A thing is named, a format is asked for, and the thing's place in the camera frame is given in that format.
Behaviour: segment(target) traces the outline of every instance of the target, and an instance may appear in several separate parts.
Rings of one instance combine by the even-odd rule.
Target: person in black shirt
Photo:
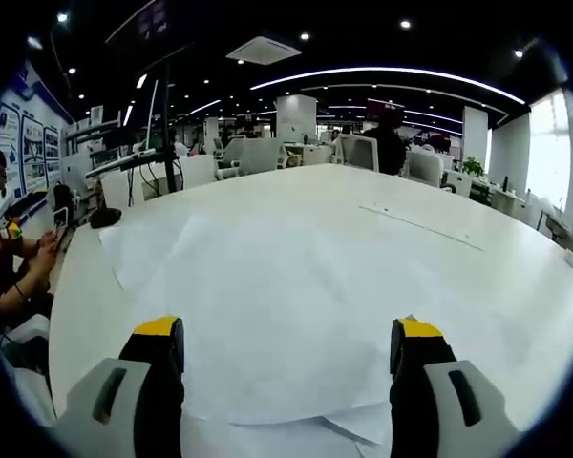
[[[386,110],[378,120],[378,127],[365,131],[362,135],[375,138],[378,142],[378,162],[380,173],[398,175],[405,163],[405,145],[397,135],[403,114],[399,110]]]

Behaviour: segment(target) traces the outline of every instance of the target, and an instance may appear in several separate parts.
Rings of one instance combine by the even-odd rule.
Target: cable
[[[155,177],[155,174],[153,173],[153,169],[151,168],[151,164],[149,162],[147,162],[146,165],[149,168],[149,172],[151,172],[151,175],[153,176],[153,180],[155,181],[155,185],[157,186],[157,195],[158,195],[158,197],[160,197],[161,193],[159,192],[159,183],[157,181],[157,177]]]
[[[134,197],[132,196],[134,188],[134,169],[129,169],[127,171],[127,183],[129,186],[129,199],[127,201],[127,206],[131,207],[134,204]]]
[[[149,183],[149,181],[146,179],[146,177],[144,176],[144,174],[142,173],[142,164],[140,164],[138,166],[138,171],[140,172],[140,176],[142,177],[142,180],[144,180],[144,182],[153,190],[155,191],[155,197],[158,198],[159,196],[161,196],[161,193],[159,192],[159,187],[158,187],[158,183],[157,183],[157,179],[155,178],[155,186],[153,186],[151,183]]]
[[[172,159],[172,161],[176,163],[176,166],[180,171],[180,190],[184,191],[184,175],[182,174],[182,167],[180,166],[180,161],[177,157]]]

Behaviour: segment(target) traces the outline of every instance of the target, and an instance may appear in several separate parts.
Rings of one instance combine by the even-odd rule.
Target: white pillar
[[[203,122],[203,150],[207,155],[214,154],[214,139],[219,138],[219,119],[207,117]]]
[[[286,95],[276,101],[276,137],[281,141],[308,143],[316,139],[316,99],[306,95]]]
[[[488,141],[488,114],[475,108],[465,107],[462,112],[462,160],[474,157],[484,166]]]

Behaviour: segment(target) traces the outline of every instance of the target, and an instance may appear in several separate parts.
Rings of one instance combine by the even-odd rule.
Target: white office chair
[[[408,160],[410,177],[435,188],[441,186],[443,161],[437,154],[417,148],[408,151],[406,158]]]
[[[452,184],[456,189],[455,194],[458,194],[459,196],[469,198],[472,183],[472,178],[465,174],[460,174],[452,170],[446,172],[446,184]]]
[[[366,136],[340,134],[333,162],[379,172],[378,142]]]

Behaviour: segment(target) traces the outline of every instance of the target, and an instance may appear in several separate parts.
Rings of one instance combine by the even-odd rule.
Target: window
[[[562,90],[531,106],[526,187],[564,210],[571,174],[571,141]]]

